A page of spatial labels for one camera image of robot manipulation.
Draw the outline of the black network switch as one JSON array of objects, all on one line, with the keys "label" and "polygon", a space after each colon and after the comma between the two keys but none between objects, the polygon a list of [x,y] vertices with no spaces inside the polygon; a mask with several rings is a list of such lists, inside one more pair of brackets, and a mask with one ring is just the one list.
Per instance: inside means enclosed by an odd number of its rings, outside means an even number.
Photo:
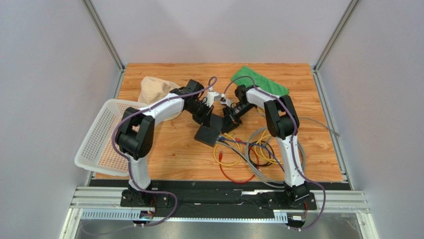
[{"label": "black network switch", "polygon": [[210,147],[215,146],[215,142],[218,136],[221,134],[223,125],[223,117],[212,114],[211,115],[211,126],[200,126],[199,130],[195,134],[194,139]]}]

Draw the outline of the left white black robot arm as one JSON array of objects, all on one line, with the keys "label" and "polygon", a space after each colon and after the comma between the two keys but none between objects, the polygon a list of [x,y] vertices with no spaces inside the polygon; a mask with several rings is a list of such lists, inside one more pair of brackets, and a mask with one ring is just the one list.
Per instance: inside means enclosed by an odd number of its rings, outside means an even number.
[{"label": "left white black robot arm", "polygon": [[214,97],[203,98],[203,92],[211,92],[217,77],[209,79],[204,87],[190,80],[185,87],[172,89],[159,101],[146,107],[125,110],[122,120],[114,129],[112,144],[114,150],[127,159],[129,187],[126,200],[140,205],[151,203],[154,191],[148,174],[147,156],[153,146],[155,127],[166,118],[188,111],[201,128],[211,129]]}]

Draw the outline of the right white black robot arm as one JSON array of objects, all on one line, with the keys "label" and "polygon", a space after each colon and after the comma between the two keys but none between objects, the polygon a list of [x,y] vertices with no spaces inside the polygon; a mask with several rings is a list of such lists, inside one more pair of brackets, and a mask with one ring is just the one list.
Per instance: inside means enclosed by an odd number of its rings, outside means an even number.
[{"label": "right white black robot arm", "polygon": [[310,195],[310,187],[302,169],[298,149],[299,119],[291,98],[288,95],[277,96],[259,87],[245,85],[238,86],[235,94],[239,102],[234,106],[224,105],[221,132],[228,133],[240,126],[241,117],[250,109],[263,109],[267,129],[276,139],[283,159],[286,184],[283,201],[292,209],[302,206]]}]

